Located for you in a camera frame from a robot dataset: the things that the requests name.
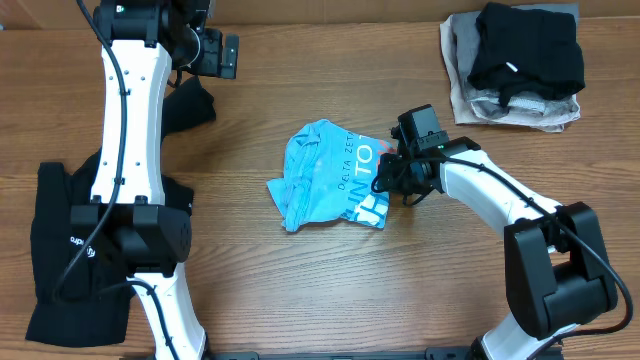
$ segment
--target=folded gray towel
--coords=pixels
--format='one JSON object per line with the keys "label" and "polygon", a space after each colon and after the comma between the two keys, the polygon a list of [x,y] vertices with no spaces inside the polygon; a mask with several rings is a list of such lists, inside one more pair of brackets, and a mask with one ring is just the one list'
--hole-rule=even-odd
{"label": "folded gray towel", "polygon": [[[515,8],[522,10],[541,9],[568,13],[573,15],[576,20],[576,25],[579,21],[579,8],[577,3],[521,5],[515,6]],[[478,55],[478,45],[480,44],[480,35],[476,29],[476,18],[478,15],[480,15],[480,11],[454,14],[451,17],[451,25],[456,37],[458,76],[462,84],[462,93],[478,117],[486,120],[495,120],[505,117],[509,113],[543,117],[576,112],[578,110],[578,104],[573,97],[559,101],[549,101],[542,99],[542,97],[533,92],[522,92],[512,97],[509,106],[503,108],[499,104],[498,99],[500,94],[497,90],[477,90],[474,88],[468,82],[467,77],[471,73],[473,63]]]}

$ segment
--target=table surface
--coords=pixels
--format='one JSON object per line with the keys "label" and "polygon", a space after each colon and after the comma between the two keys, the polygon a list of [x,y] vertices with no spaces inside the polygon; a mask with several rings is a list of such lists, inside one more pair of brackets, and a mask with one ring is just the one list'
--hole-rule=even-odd
{"label": "table surface", "polygon": [[[508,312],[502,239],[433,194],[394,198],[383,231],[338,221],[287,234],[265,182],[287,140],[331,119],[388,139],[399,114],[431,103],[540,194],[593,207],[609,257],[640,301],[640,19],[585,19],[582,119],[562,134],[455,126],[436,23],[238,26],[238,79],[203,79],[214,123],[172,135],[163,173],[195,189],[187,277],[214,351],[424,350],[467,345]],[[74,171],[101,143],[104,80],[88,31],[0,33],[0,358],[112,359],[153,352],[139,301],[123,344],[66,349],[24,341],[36,303],[29,244],[42,161]],[[612,325],[621,308],[592,326]],[[568,359],[632,359],[622,333],[566,342]]]}

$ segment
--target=stack of folded clothes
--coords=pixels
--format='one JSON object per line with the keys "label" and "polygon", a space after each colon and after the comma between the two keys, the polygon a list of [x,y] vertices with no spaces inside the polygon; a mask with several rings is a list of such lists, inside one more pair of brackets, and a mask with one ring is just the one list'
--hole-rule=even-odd
{"label": "stack of folded clothes", "polygon": [[440,25],[456,124],[524,125],[560,132],[580,118],[585,87],[578,4],[454,14]]}

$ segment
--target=folded black cloth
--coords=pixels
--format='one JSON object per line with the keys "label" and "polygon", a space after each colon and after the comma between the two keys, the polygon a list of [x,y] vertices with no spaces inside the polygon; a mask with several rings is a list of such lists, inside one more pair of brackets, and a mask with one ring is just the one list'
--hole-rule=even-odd
{"label": "folded black cloth", "polygon": [[[191,78],[164,101],[162,138],[215,119],[213,97]],[[100,151],[73,175],[61,163],[42,163],[38,170],[35,217],[31,226],[31,259],[38,303],[26,339],[65,347],[121,343],[129,316],[130,288],[82,303],[54,304],[55,283],[85,239],[74,236],[70,224],[73,205],[89,203]],[[165,205],[191,215],[193,190],[162,177]],[[98,261],[94,249],[80,258],[62,288],[63,298],[91,298],[101,289],[126,280],[126,274]]]}
{"label": "folded black cloth", "polygon": [[562,100],[584,89],[584,61],[572,15],[488,3],[476,20],[478,56],[468,77],[497,89],[500,105],[523,91]]}

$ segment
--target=blue cloth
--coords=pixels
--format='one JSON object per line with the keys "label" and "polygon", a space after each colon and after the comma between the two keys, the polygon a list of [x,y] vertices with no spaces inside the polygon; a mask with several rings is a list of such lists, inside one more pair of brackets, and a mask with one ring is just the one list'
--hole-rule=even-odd
{"label": "blue cloth", "polygon": [[383,228],[389,193],[371,192],[371,181],[380,155],[389,151],[388,142],[329,120],[303,127],[287,144],[284,178],[267,182],[284,217],[282,226],[295,232],[307,223],[343,218]]}

